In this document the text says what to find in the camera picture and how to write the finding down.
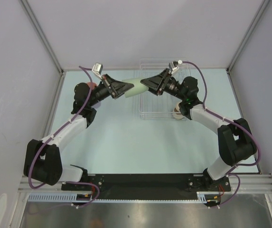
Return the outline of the green cup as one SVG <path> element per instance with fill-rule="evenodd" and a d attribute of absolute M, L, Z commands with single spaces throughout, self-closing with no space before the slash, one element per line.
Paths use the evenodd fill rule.
<path fill-rule="evenodd" d="M 131 88 L 130 90 L 128 90 L 127 92 L 124 93 L 126 98 L 129 98 L 129 97 L 132 97 L 135 95 L 139 95 L 141 93 L 148 91 L 149 88 L 146 85 L 141 83 L 142 79 L 143 78 L 138 77 L 138 78 L 131 78 L 131 79 L 123 80 L 123 82 L 125 82 L 125 83 L 130 83 L 130 84 L 134 85 L 133 88 Z"/>

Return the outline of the pink cup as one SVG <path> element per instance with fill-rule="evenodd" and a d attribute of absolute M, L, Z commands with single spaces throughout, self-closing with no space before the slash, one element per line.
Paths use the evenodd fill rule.
<path fill-rule="evenodd" d="M 95 82 L 87 82 L 86 83 L 92 90 L 94 90 L 97 87 L 97 84 Z"/>

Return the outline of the beige cup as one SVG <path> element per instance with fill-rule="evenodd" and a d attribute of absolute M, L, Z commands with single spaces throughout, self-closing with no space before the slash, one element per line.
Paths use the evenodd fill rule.
<path fill-rule="evenodd" d="M 180 112 L 179 102 L 175 105 L 175 107 L 174 107 L 174 109 L 172 111 L 172 116 L 176 120 L 184 119 L 184 116 Z"/>

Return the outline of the purple cup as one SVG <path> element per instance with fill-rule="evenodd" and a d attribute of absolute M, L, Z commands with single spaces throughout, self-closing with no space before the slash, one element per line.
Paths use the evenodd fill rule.
<path fill-rule="evenodd" d="M 94 104 L 94 105 L 92 106 L 92 108 L 98 109 L 100 106 L 101 106 L 101 103 L 98 102 L 98 103 Z"/>

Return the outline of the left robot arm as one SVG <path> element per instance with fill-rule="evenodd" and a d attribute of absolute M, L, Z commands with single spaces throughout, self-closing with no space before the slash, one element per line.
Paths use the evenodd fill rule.
<path fill-rule="evenodd" d="M 87 83 L 79 83 L 74 88 L 73 110 L 69 119 L 54 133 L 41 140 L 31 140 L 27 145 L 24 174 L 32 189 L 43 185 L 55 185 L 59 181 L 72 182 L 79 190 L 89 184 L 84 168 L 64 165 L 61 153 L 67 145 L 94 121 L 94 106 L 102 100 L 117 99 L 134 88 L 134 84 L 118 81 L 108 74 L 102 76 L 98 86 L 91 88 Z"/>

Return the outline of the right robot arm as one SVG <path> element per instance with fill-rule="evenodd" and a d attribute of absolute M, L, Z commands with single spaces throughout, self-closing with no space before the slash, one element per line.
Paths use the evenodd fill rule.
<path fill-rule="evenodd" d="M 180 99 L 178 106 L 182 116 L 202 124 L 217 135 L 219 157 L 203 171 L 203 186 L 207 190 L 215 190 L 224 177 L 243 165 L 244 160 L 260 152 L 245 119 L 222 117 L 199 100 L 197 79 L 188 76 L 179 83 L 166 68 L 158 75 L 142 79 L 141 83 L 155 95 L 168 93 Z"/>

